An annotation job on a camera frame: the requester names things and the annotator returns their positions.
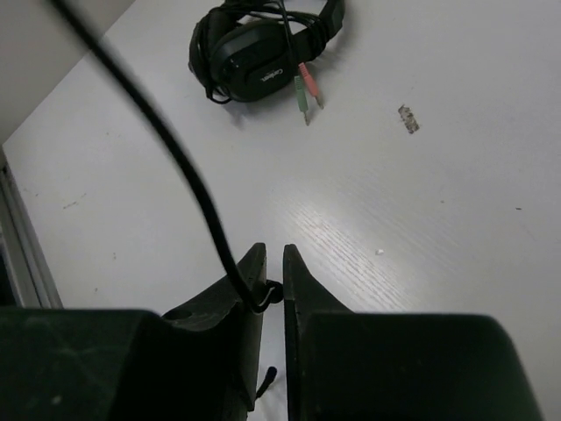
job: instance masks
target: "black cable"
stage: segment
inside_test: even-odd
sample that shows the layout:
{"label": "black cable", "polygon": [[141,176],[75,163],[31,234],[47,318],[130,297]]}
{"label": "black cable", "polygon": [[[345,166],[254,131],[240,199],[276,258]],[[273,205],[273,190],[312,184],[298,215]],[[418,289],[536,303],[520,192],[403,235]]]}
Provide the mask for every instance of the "black cable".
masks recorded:
{"label": "black cable", "polygon": [[82,17],[78,17],[76,10],[68,6],[65,0],[49,0],[49,3],[58,11],[62,20],[73,29],[80,41],[91,50],[94,56],[107,69],[117,84],[128,94],[131,100],[137,105],[138,110],[160,136],[165,148],[193,190],[193,194],[201,207],[202,215],[209,227],[210,235],[214,240],[220,261],[224,266],[226,274],[230,278],[232,287],[251,311],[254,313],[265,311],[267,306],[271,303],[271,298],[273,293],[277,290],[277,285],[280,284],[268,282],[265,297],[260,303],[255,301],[252,292],[247,287],[247,284],[244,282],[238,270],[236,261],[234,261],[230,246],[228,245],[228,240],[224,233],[224,228],[222,227],[212,198],[204,186],[201,176],[197,173],[186,153],[181,149],[179,142],[171,133],[171,130],[167,127],[166,123],[164,123],[154,107],[150,105],[146,96],[140,92],[140,88],[132,82],[132,77],[127,75],[125,70],[117,64],[115,58],[111,56],[106,47],[102,47],[101,44],[96,41],[96,36],[93,35],[94,32],[91,30],[91,26],[86,24]]}
{"label": "black cable", "polygon": [[284,20],[284,31],[287,35],[287,43],[288,43],[288,54],[290,54],[290,58],[292,60],[292,66],[295,72],[295,75],[298,74],[298,57],[296,57],[295,49],[294,49],[294,38],[295,36],[292,33],[292,29],[290,29],[290,22],[288,21],[288,14],[287,14],[287,7],[284,4],[284,0],[275,0],[273,3],[277,3],[280,8],[280,13],[282,14],[282,19]]}
{"label": "black cable", "polygon": [[274,379],[277,376],[277,371],[278,370],[276,369],[276,367],[273,366],[267,369],[265,378],[263,379],[261,386],[259,386],[259,389],[257,389],[257,392],[255,393],[255,399],[259,399],[260,397],[262,397],[267,389],[269,389],[269,387],[273,384]]}

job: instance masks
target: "pink audio plug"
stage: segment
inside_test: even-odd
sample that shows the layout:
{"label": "pink audio plug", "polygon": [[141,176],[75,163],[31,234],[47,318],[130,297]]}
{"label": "pink audio plug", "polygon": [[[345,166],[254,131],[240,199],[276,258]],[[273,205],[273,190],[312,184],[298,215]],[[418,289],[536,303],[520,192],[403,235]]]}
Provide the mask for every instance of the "pink audio plug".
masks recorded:
{"label": "pink audio plug", "polygon": [[300,69],[300,73],[302,73],[302,77],[304,78],[304,83],[306,83],[306,88],[308,88],[309,94],[316,99],[317,105],[319,105],[319,108],[323,110],[322,95],[319,92],[316,80],[309,73],[308,68],[306,68],[306,63],[300,63],[298,68]]}

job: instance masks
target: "black headset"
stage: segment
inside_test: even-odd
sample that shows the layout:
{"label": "black headset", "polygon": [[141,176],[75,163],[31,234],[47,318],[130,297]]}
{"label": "black headset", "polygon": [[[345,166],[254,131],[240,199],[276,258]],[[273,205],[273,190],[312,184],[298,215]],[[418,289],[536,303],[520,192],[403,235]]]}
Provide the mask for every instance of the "black headset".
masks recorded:
{"label": "black headset", "polygon": [[[252,16],[259,20],[241,24]],[[189,68],[215,103],[257,101],[290,83],[298,63],[314,60],[343,27],[344,0],[319,15],[287,11],[284,0],[225,0],[196,25]],[[292,35],[288,22],[305,29]]]}

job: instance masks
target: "gray wall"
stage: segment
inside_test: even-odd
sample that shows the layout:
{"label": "gray wall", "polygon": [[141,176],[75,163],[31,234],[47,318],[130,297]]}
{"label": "gray wall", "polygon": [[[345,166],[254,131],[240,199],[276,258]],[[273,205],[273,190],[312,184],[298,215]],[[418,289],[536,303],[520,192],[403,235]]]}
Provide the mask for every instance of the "gray wall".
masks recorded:
{"label": "gray wall", "polygon": [[[134,0],[73,0],[105,32]],[[83,56],[41,0],[0,0],[0,144]]]}

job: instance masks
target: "desk surface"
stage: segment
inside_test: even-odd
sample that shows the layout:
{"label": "desk surface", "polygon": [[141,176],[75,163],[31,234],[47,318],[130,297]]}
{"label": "desk surface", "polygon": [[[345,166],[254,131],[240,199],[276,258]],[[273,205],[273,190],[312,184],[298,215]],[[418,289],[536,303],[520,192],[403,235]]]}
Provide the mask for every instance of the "desk surface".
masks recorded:
{"label": "desk surface", "polygon": [[[310,127],[290,89],[204,98],[187,51],[205,3],[137,0],[107,37],[195,158],[237,257],[266,242],[280,279],[296,243],[355,310],[491,314],[561,418],[561,3],[348,0],[313,66],[326,108]],[[169,159],[92,63],[4,150],[63,303],[164,311],[223,270]],[[263,366],[282,366],[280,308],[265,329]],[[260,401],[266,419],[286,413],[284,388]]]}

